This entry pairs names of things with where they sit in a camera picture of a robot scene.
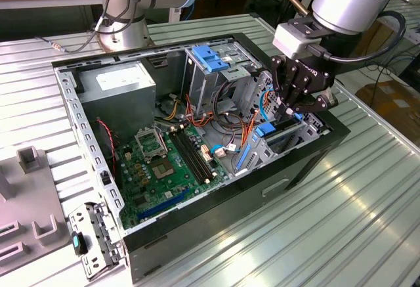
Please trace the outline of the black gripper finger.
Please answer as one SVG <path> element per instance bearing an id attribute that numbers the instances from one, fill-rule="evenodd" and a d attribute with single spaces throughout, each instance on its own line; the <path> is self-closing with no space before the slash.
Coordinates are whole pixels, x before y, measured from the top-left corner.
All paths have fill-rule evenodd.
<path id="1" fill-rule="evenodd" d="M 274 117 L 281 119 L 294 113 L 294 106 L 310 81 L 310 73 L 300 60 L 292 60 L 285 55 L 270 58 L 270 71 L 278 102 Z"/>
<path id="2" fill-rule="evenodd" d="M 337 97 L 331 92 L 321 92 L 316 97 L 303 95 L 293 105 L 293 111 L 299 114 L 317 113 L 338 105 Z"/>

